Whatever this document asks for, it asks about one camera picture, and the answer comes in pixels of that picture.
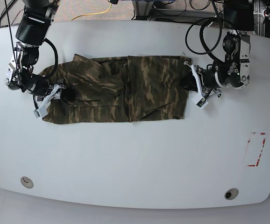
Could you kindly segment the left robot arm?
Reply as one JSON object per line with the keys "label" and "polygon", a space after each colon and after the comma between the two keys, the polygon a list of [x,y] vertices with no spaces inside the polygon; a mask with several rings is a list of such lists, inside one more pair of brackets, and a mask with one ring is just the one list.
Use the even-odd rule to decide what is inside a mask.
{"label": "left robot arm", "polygon": [[[193,86],[197,94],[192,99],[195,105],[203,109],[211,97],[221,96],[221,89],[233,87],[241,89],[250,81],[249,69],[251,50],[249,31],[254,29],[254,1],[252,0],[225,0],[223,13],[220,14],[214,7],[216,17],[202,18],[196,23],[202,23],[199,30],[199,39],[204,48],[203,55],[209,55],[213,63],[206,69],[198,65],[191,65]],[[219,25],[217,43],[211,49],[204,39],[204,29],[212,22]],[[213,51],[222,43],[225,51],[224,61],[214,56]]]}

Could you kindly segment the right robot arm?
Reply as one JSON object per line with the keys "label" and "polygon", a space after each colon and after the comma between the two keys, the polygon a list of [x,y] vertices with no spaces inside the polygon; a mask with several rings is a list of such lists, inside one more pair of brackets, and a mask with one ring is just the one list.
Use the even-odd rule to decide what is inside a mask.
{"label": "right robot arm", "polygon": [[[37,118],[45,117],[51,101],[59,100],[63,90],[67,88],[62,79],[55,84],[49,83],[49,79],[57,71],[58,53],[46,35],[54,21],[59,3],[58,0],[24,1],[24,14],[15,36],[18,42],[12,44],[13,55],[5,78],[5,84],[9,89],[21,90],[33,96],[34,114]],[[38,62],[39,47],[44,42],[53,49],[55,63],[51,72],[40,76],[34,74],[33,69]]]}

